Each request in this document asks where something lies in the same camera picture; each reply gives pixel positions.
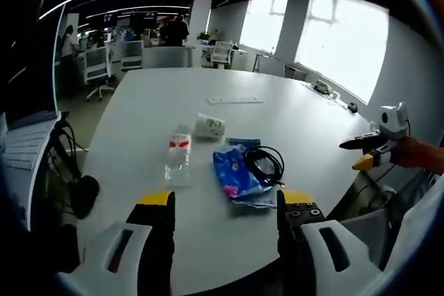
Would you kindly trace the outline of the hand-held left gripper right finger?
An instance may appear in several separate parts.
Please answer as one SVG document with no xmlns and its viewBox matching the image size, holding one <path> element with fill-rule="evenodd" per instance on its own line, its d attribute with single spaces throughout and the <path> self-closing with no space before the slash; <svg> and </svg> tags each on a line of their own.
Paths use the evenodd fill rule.
<svg viewBox="0 0 444 296">
<path fill-rule="evenodd" d="M 368 283 L 368 246 L 326 220 L 306 193 L 280 189 L 277 251 L 284 295 L 359 295 Z"/>
</svg>

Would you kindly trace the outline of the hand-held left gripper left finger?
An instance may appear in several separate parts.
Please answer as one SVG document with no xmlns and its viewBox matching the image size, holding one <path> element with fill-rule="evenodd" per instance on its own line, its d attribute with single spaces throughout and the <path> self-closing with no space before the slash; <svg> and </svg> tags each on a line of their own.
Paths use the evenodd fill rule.
<svg viewBox="0 0 444 296">
<path fill-rule="evenodd" d="M 78 267 L 79 295 L 170 295 L 176 196 L 143 197 L 125 222 L 88 242 Z"/>
</svg>

